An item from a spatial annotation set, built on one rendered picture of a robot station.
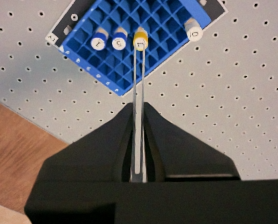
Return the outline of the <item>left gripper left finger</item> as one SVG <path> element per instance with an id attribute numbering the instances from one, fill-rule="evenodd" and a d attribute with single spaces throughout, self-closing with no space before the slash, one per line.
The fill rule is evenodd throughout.
<path id="1" fill-rule="evenodd" d="M 132 141 L 133 102 L 129 102 L 111 120 L 45 159 L 35 182 L 41 179 L 131 182 Z"/>

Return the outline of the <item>yellow-capped vial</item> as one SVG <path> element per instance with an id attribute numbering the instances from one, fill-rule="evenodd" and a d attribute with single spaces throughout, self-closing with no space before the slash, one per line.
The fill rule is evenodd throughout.
<path id="1" fill-rule="evenodd" d="M 143 50 L 143 43 L 145 43 L 145 48 L 148 45 L 148 37 L 147 32 L 140 26 L 136 31 L 134 35 L 134 42 L 133 45 L 137 50 Z"/>

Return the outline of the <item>blue grid rack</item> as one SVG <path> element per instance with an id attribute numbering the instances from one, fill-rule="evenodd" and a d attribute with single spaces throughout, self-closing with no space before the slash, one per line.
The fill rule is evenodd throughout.
<path id="1" fill-rule="evenodd" d="M 211 22 L 197 0 L 158 1 L 98 0 L 65 38 L 58 51 L 122 96 L 134 85 L 133 42 L 135 31 L 140 26 L 148 37 L 145 76 L 189 40 L 184 24 L 191 17 L 195 18 L 201 29 Z M 118 51 L 112 47 L 112 39 L 120 26 L 127 32 L 127 42 L 126 47 Z M 99 27 L 109 35 L 105 47 L 97 51 L 91 46 L 91 40 Z"/>

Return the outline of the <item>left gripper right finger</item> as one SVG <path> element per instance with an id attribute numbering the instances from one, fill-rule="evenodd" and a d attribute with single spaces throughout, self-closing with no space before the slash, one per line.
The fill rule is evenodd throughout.
<path id="1" fill-rule="evenodd" d="M 165 119 L 149 102 L 143 131 L 146 182 L 242 180 L 232 158 Z"/>

